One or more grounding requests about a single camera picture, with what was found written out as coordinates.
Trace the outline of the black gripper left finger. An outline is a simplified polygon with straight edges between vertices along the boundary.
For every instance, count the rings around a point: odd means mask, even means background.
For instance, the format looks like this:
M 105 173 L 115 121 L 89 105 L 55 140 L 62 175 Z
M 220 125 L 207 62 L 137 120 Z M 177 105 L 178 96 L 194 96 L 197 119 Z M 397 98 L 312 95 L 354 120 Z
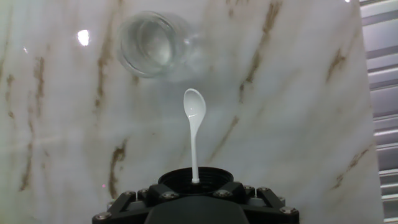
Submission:
M 141 224 L 155 206 L 176 200 L 180 194 L 164 184 L 151 185 L 134 191 L 123 192 L 115 201 L 108 203 L 105 212 L 92 218 L 92 224 Z

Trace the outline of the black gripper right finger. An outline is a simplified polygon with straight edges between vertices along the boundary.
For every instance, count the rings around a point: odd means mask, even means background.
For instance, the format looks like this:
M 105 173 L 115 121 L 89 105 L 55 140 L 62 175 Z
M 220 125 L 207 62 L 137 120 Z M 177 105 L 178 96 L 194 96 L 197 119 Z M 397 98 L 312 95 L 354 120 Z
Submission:
M 268 187 L 256 189 L 240 182 L 228 182 L 213 192 L 213 197 L 237 205 L 248 223 L 299 224 L 299 211 L 286 206 Z

